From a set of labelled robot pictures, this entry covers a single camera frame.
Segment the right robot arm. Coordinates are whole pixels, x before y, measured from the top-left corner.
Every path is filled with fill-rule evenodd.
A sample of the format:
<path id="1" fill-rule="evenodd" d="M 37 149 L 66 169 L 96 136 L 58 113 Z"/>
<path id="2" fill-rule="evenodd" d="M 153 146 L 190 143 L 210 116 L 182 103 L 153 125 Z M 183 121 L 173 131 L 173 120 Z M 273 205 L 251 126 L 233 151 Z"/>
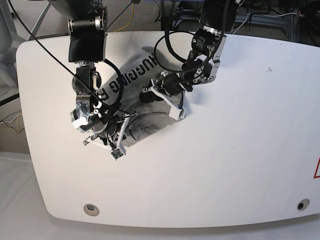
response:
<path id="1" fill-rule="evenodd" d="M 121 109 L 124 78 L 120 70 L 105 58 L 108 10 L 100 0 L 51 0 L 50 4 L 68 19 L 70 45 L 68 61 L 77 64 L 72 87 L 76 94 L 71 122 L 82 133 L 91 133 L 83 144 L 93 143 L 109 151 L 115 159 L 126 154 L 122 145 L 132 116 Z M 116 73 L 118 94 L 112 103 L 102 88 L 102 77 L 95 65 L 103 62 Z"/>

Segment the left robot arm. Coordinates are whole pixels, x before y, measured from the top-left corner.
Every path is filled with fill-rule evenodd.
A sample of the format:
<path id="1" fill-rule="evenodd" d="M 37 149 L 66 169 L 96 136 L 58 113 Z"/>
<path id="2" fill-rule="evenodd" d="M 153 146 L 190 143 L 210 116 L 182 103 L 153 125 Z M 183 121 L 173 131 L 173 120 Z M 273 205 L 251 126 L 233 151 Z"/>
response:
<path id="1" fill-rule="evenodd" d="M 235 19 L 241 0 L 206 0 L 202 12 L 180 11 L 170 16 L 165 24 L 164 36 L 167 50 L 182 63 L 180 70 L 162 66 L 160 77 L 151 79 L 149 86 L 142 89 L 143 103 L 164 101 L 169 105 L 169 117 L 180 120 L 185 117 L 184 100 L 174 103 L 176 96 L 183 97 L 191 92 L 194 85 L 211 83 L 216 79 L 220 56 L 225 45 L 226 33 L 234 29 Z M 200 26 L 192 35 L 188 57 L 179 56 L 172 48 L 170 35 L 173 22 L 183 17 L 194 17 Z"/>

